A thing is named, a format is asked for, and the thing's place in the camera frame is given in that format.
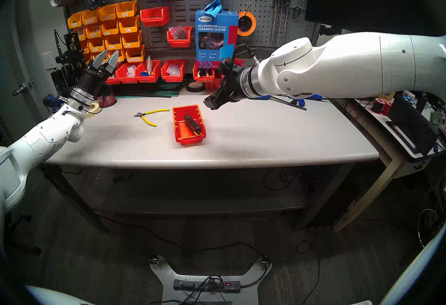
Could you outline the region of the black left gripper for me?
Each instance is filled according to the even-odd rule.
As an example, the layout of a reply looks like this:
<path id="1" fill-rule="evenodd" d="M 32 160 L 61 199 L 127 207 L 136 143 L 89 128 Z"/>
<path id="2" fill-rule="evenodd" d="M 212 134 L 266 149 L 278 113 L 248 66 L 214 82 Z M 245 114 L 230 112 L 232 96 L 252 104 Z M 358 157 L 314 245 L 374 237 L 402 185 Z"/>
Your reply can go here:
<path id="1" fill-rule="evenodd" d="M 107 76 L 115 72 L 119 60 L 119 50 L 116 50 L 107 60 L 108 50 L 96 54 L 92 59 L 92 67 L 85 67 L 75 85 L 75 101 L 94 101 L 99 97 L 111 96 L 112 86 L 106 83 Z"/>

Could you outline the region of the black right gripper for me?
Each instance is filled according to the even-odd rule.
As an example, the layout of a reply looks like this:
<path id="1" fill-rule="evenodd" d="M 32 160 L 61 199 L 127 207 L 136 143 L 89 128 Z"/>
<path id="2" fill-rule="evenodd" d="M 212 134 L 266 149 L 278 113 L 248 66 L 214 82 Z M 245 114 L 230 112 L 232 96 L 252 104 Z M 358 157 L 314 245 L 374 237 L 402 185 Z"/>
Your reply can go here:
<path id="1" fill-rule="evenodd" d="M 247 99 L 246 91 L 240 83 L 243 70 L 240 65 L 234 65 L 232 69 L 228 65 L 220 65 L 218 71 L 224 77 L 217 91 L 204 99 L 204 105 L 211 110 L 217 110 L 227 102 Z"/>

